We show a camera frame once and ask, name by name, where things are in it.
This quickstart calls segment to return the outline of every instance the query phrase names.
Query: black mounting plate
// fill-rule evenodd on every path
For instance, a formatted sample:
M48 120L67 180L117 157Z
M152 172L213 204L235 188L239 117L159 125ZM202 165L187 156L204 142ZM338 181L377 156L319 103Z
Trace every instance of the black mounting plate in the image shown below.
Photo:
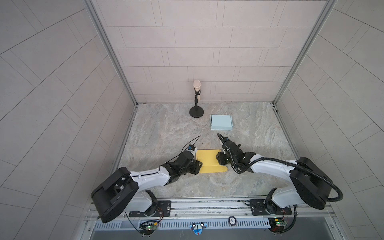
M159 201L157 207L162 210L162 212L164 213L164 217L170 216L170 201ZM148 216L145 216L143 212L132 211L132 212L129 212L129 217L148 217ZM150 217L160 217L160 213L158 211L155 211L155 213Z
M254 208L251 207L252 216L271 215L263 207L264 199L250 199L248 201L254 207ZM281 212L281 214L278 213L276 215L283 215L284 214L283 210L284 210L286 215L292 215L292 210L290 207L286 207L286 208L281 209L278 206L276 206L276 208L277 208L278 212Z

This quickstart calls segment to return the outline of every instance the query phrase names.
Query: black motor housing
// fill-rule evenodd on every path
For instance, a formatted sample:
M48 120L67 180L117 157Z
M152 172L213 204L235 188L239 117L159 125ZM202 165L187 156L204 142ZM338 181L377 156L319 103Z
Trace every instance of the black motor housing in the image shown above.
M91 193L103 223L119 216L138 191L139 185L133 181L130 174L126 167L121 167Z
M308 158L300 157L296 162L299 166L312 170L332 182L332 180ZM324 209L332 187L323 180L309 174L307 175L296 168L291 170L290 173L290 178L301 199L313 208Z

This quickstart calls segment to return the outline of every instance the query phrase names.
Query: ventilation grille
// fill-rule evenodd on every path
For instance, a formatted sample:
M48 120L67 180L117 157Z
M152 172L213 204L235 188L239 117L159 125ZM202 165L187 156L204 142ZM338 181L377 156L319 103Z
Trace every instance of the ventilation grille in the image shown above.
M114 229L120 228L121 221L111 221L108 223L102 223L101 221L97 221L95 224L95 229Z
M173 229L186 229L193 223L206 223L209 229L221 229L221 228L270 228L268 218L247 218L244 220L237 220L235 226L231 226L228 223L228 219L196 219L196 220L163 220L159 223L158 229L173 230Z
M135 227L138 227L137 220L131 220ZM268 218L240 218L237 219L235 226L230 226L227 218L209 218L209 219L163 219L158 226L158 230L182 230L189 229L193 223L206 223L207 229L225 229L225 228L271 228ZM96 221L94 229L103 230L135 230L128 220L113 220L109 223Z

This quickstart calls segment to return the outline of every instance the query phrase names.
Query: round black stand base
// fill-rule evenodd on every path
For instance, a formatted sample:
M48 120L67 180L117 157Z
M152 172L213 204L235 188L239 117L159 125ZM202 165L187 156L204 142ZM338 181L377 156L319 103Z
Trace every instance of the round black stand base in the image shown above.
M199 118L201 116L203 116L204 114L204 110L202 107L200 106L193 106L191 107L191 109L189 110L189 115L191 115L192 117L194 118Z

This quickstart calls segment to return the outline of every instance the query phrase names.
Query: light blue box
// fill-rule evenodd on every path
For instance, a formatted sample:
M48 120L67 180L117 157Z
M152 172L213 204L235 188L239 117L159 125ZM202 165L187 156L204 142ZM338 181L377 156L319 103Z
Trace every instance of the light blue box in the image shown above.
M211 115L211 130L232 130L231 115Z

